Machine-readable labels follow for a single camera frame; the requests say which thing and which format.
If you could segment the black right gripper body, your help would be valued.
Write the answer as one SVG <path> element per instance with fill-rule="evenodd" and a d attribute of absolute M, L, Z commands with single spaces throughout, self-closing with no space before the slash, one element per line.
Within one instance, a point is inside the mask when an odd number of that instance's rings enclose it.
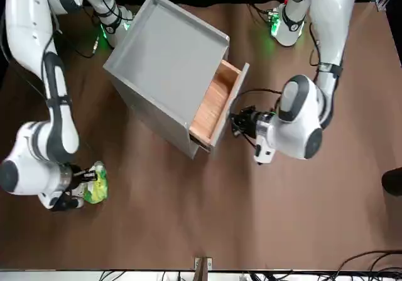
<path fill-rule="evenodd" d="M 70 190 L 74 190 L 77 188 L 80 183 L 82 182 L 81 180 L 81 174 L 83 174 L 83 169 L 75 164 L 70 165 L 71 171 L 72 171 L 72 179 L 70 182 Z"/>

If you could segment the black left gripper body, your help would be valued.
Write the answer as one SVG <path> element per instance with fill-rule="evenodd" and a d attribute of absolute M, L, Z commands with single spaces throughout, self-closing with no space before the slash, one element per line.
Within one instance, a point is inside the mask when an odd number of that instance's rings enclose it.
<path fill-rule="evenodd" d="M 256 121 L 258 119 L 258 111 L 255 106 L 248 106 L 241 109 L 237 114 L 242 115 L 242 126 L 244 129 L 244 135 L 255 139 L 256 138 Z"/>

